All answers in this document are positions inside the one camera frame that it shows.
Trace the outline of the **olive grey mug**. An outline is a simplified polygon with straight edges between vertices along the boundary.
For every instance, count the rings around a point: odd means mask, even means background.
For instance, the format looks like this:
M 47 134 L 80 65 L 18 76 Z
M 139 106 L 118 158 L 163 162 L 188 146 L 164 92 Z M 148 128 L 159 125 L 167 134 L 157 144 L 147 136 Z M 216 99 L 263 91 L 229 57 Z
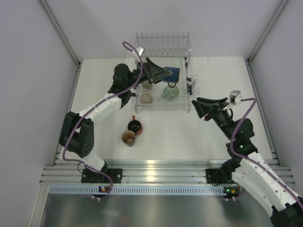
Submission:
M 152 84 L 150 84 L 148 81 L 145 81 L 145 82 L 142 83 L 142 88 L 151 90 Z

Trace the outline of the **dark blue mug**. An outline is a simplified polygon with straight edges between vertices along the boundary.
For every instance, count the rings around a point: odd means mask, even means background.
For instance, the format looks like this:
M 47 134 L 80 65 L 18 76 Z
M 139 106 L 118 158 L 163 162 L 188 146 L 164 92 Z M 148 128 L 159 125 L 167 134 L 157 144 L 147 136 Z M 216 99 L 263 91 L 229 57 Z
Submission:
M 176 87 L 179 83 L 180 78 L 180 68 L 175 67 L 165 67 L 164 69 L 170 71 L 170 75 L 163 79 L 163 82 L 167 82 L 170 88 Z

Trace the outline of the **teal green cup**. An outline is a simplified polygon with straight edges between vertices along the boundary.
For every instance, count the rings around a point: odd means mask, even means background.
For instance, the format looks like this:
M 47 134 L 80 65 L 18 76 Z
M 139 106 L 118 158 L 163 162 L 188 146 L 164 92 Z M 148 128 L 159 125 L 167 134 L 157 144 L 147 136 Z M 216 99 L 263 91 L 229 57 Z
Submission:
M 162 92 L 161 98 L 167 100 L 174 100 L 179 96 L 178 87 L 166 86 Z

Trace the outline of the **beige speckled cup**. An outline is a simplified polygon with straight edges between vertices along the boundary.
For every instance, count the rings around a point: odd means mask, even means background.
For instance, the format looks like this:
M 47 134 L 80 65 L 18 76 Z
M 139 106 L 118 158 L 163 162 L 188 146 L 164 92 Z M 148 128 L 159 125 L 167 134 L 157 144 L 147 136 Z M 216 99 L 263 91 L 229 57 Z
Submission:
M 153 102 L 152 94 L 151 93 L 142 93 L 140 96 L 140 103 L 141 104 L 151 104 Z

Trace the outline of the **black and red mug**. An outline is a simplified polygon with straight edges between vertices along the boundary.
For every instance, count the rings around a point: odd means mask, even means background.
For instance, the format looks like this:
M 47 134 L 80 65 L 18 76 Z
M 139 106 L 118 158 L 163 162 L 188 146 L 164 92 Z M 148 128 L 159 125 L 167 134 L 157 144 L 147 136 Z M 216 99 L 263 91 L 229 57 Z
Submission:
M 127 125 L 128 130 L 132 131 L 136 136 L 139 136 L 143 131 L 143 126 L 140 121 L 133 115 L 132 120 Z

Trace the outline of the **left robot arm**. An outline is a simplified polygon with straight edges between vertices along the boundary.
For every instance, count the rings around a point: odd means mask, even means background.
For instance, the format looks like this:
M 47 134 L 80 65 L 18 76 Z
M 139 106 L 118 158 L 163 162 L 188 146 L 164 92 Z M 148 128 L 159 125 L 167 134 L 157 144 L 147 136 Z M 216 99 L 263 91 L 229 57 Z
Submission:
M 78 113 L 68 112 L 65 115 L 59 138 L 63 148 L 62 159 L 83 164 L 92 170 L 93 179 L 104 182 L 108 176 L 107 164 L 94 150 L 95 126 L 129 102 L 133 87 L 146 81 L 159 83 L 172 74 L 168 67 L 162 68 L 148 57 L 134 70 L 124 63 L 116 65 L 113 84 L 103 98 Z

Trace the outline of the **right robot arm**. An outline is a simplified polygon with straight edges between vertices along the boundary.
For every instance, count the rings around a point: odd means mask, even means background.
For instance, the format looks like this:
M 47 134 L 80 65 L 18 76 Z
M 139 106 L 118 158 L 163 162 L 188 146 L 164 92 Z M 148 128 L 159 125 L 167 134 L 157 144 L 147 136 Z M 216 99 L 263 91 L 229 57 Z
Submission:
M 233 102 L 228 98 L 214 100 L 198 97 L 192 101 L 198 117 L 206 122 L 213 120 L 229 140 L 226 147 L 231 158 L 219 169 L 222 179 L 242 186 L 267 212 L 273 226 L 301 227 L 302 196 L 282 181 L 251 142 L 255 134 L 247 116 L 257 100 L 246 98 L 240 101 L 252 103 L 237 121 L 233 120 Z

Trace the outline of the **brown mug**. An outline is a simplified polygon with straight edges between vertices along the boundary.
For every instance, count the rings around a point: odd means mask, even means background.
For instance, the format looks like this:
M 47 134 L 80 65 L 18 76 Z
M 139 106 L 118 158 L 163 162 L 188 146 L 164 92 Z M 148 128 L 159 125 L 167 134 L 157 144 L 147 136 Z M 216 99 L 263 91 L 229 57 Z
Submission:
M 121 135 L 121 141 L 131 147 L 135 144 L 136 135 L 133 131 L 124 131 Z

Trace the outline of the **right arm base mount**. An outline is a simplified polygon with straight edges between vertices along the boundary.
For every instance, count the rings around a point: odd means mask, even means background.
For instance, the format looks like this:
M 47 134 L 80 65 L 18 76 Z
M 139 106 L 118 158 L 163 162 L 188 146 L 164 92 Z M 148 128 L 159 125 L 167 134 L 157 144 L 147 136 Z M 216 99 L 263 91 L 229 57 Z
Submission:
M 209 184 L 220 185 L 224 183 L 230 183 L 229 176 L 220 168 L 209 168 L 205 170 L 206 181 Z

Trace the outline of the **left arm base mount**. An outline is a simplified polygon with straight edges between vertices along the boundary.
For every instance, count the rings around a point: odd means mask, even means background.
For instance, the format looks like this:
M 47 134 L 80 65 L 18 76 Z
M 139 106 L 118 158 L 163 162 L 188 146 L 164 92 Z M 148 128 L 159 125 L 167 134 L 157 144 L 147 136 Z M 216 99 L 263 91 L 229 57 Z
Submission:
M 110 168 L 106 174 L 112 179 L 113 183 L 121 183 L 123 178 L 123 170 L 120 168 Z M 83 169 L 81 176 L 81 183 L 110 183 L 110 180 L 96 172 L 89 169 Z

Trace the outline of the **left aluminium frame post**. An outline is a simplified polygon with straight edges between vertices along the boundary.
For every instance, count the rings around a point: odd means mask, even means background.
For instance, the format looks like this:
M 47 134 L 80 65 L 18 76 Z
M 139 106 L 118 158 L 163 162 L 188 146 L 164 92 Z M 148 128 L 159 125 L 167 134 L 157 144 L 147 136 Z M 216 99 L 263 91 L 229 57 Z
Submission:
M 65 49 L 67 50 L 69 56 L 71 57 L 71 59 L 73 60 L 75 65 L 77 67 L 79 67 L 81 62 L 80 62 L 79 58 L 76 56 L 67 36 L 65 35 L 58 19 L 56 18 L 55 14 L 53 13 L 50 5 L 48 4 L 48 2 L 46 0 L 38 0 L 38 2 L 40 3 L 44 12 L 46 13 L 46 16 L 49 18 L 52 26 L 54 27 L 56 33 L 58 34 L 62 44 L 64 45 Z

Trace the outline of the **aluminium frame post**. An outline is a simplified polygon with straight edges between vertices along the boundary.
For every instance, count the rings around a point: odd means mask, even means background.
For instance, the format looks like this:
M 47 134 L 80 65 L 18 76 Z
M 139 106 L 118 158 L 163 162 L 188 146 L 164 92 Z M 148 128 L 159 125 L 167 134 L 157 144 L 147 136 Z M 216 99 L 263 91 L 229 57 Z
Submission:
M 272 30 L 274 29 L 276 23 L 278 22 L 279 18 L 282 16 L 283 12 L 287 8 L 287 5 L 290 3 L 290 0 L 280 0 L 277 8 L 275 9 L 273 15 L 270 17 L 270 20 L 265 26 L 265 29 L 261 33 L 261 36 L 258 38 L 254 48 L 252 49 L 249 57 L 246 59 L 248 65 L 251 65 L 256 58 L 258 52 L 260 51 L 263 44 L 268 39 L 269 35 L 271 34 Z
M 65 35 L 58 19 L 56 18 L 55 14 L 53 13 L 50 5 L 48 4 L 48 2 L 46 0 L 38 0 L 38 2 L 40 3 L 44 12 L 46 13 L 46 16 L 49 18 L 52 26 L 54 27 L 56 33 L 58 34 L 62 44 L 64 45 L 65 49 L 67 50 L 69 56 L 71 57 L 71 59 L 73 60 L 75 65 L 77 67 L 79 67 L 81 62 L 80 62 L 79 58 L 76 56 L 67 36 Z

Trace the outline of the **right aluminium frame post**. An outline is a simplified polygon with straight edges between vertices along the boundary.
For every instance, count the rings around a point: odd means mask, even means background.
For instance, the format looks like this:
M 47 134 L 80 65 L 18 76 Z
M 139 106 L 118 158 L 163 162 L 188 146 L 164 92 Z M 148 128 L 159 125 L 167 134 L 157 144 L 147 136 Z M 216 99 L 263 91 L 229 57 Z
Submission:
M 254 48 L 252 49 L 249 57 L 246 59 L 248 65 L 251 65 L 256 58 L 258 52 L 260 51 L 263 44 L 268 39 L 269 35 L 271 34 L 272 30 L 274 29 L 276 23 L 278 22 L 279 18 L 282 16 L 283 12 L 287 8 L 287 5 L 290 3 L 290 0 L 280 0 L 277 8 L 275 9 L 273 15 L 270 17 L 270 20 L 265 26 L 265 29 L 261 33 L 261 36 L 258 38 Z

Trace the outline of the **aluminium rail base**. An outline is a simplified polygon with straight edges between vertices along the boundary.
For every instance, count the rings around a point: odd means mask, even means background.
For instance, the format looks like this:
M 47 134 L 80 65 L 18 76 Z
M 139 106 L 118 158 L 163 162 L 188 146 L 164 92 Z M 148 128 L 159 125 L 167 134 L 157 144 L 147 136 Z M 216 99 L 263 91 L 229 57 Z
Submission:
M 107 160 L 109 168 L 122 169 L 122 184 L 205 185 L 206 169 L 219 168 L 223 160 Z M 58 160 L 43 168 L 39 182 L 77 184 L 80 170 L 75 162 Z

